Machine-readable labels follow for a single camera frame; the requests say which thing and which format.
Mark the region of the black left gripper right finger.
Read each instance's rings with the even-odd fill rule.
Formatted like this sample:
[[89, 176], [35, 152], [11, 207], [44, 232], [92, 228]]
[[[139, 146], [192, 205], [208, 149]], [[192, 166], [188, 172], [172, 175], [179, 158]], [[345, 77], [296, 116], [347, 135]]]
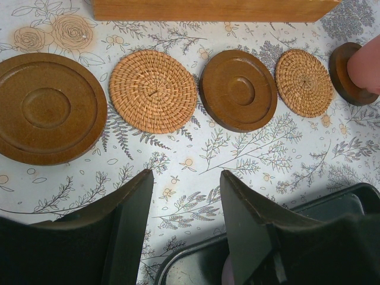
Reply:
[[379, 213], [305, 217], [220, 176], [236, 284], [378, 284]]

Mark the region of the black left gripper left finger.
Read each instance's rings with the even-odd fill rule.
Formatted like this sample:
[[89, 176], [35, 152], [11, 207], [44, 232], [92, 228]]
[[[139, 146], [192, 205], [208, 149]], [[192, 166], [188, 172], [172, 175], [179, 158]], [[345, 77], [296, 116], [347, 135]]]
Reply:
[[55, 221], [1, 218], [1, 283], [135, 284], [153, 184], [145, 169]]

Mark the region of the dark wooden coaster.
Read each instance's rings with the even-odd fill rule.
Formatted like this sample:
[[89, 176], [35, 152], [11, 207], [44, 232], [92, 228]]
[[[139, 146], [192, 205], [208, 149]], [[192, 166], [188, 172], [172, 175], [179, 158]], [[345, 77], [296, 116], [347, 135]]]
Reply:
[[70, 162], [99, 140], [107, 100], [96, 77], [50, 53], [1, 62], [1, 154], [39, 166]]
[[358, 87], [349, 77], [347, 63], [361, 47], [357, 43], [345, 43], [334, 49], [329, 59], [329, 73], [333, 86], [345, 101], [355, 106], [369, 105], [379, 97], [367, 89]]
[[242, 50], [225, 50], [205, 66], [199, 93], [208, 114], [233, 132], [266, 126], [277, 108], [277, 88], [267, 67]]

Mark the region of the pink cup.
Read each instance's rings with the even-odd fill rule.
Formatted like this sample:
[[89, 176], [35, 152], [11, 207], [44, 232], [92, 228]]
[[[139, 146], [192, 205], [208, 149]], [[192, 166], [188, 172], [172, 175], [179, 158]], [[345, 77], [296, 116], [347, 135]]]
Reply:
[[347, 63], [351, 81], [359, 88], [379, 95], [379, 36], [362, 46]]

